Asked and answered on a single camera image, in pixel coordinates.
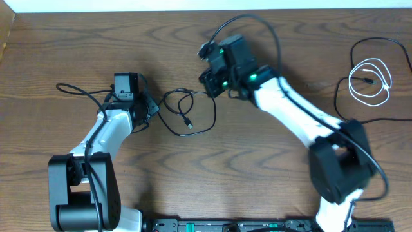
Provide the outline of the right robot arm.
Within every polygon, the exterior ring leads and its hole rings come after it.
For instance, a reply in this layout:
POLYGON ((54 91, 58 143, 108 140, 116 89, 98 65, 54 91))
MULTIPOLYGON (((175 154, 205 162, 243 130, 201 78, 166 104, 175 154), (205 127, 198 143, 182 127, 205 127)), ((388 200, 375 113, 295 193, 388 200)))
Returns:
POLYGON ((206 42, 198 55, 209 63, 199 81, 210 97, 237 91, 239 99, 279 120, 308 148, 310 180, 321 196, 315 222, 321 231, 348 230, 355 201, 377 171, 362 124, 315 107, 273 67, 260 66, 240 34, 206 42))

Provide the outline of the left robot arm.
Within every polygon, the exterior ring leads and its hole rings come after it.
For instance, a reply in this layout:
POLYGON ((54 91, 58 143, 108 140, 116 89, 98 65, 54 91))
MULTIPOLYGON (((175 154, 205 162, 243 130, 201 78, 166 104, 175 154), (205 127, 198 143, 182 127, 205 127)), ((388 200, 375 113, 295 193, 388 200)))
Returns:
POLYGON ((97 121, 82 142, 48 162, 50 222, 55 231, 143 231, 142 213, 123 206, 113 161, 123 141, 149 127, 159 106, 140 73, 116 73, 97 121))

